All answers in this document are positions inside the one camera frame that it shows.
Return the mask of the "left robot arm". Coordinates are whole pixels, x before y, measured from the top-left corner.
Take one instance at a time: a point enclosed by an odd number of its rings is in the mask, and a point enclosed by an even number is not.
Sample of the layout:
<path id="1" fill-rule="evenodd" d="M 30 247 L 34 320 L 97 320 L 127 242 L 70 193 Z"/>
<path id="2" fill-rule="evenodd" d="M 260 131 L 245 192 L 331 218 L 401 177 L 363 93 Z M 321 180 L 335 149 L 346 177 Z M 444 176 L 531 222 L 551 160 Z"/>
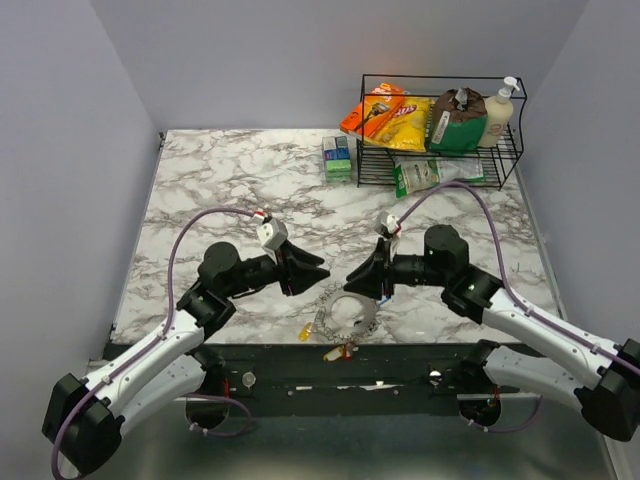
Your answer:
<path id="1" fill-rule="evenodd" d="M 62 476 L 65 458 L 84 477 L 116 452 L 126 431 L 163 404 L 185 394 L 214 393 L 220 368 L 197 349 L 234 315 L 233 299 L 271 284 L 295 296 L 329 277 L 323 259 L 286 241 L 271 255 L 246 260 L 229 242 L 207 248 L 195 283 L 150 334 L 103 367 L 53 386 L 42 433 L 53 445 L 50 467 Z"/>

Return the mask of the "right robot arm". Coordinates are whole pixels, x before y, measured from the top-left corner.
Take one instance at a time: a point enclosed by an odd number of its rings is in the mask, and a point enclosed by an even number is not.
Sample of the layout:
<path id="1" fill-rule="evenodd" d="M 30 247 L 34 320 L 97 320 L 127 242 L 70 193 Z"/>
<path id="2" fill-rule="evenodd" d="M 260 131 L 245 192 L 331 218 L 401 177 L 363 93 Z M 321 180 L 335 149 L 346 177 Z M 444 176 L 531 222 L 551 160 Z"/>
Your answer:
<path id="1" fill-rule="evenodd" d="M 489 385 L 514 387 L 555 400 L 580 412 L 601 434 L 630 441 L 639 426 L 639 344 L 599 337 L 539 310 L 505 281 L 472 265 L 469 246 L 449 225 L 424 234 L 421 255 L 396 254 L 390 238 L 346 280 L 348 292 L 381 300 L 397 285 L 442 290 L 455 314 L 500 330 L 536 351 L 531 357 L 491 342 L 479 345 L 460 367 L 469 390 Z"/>

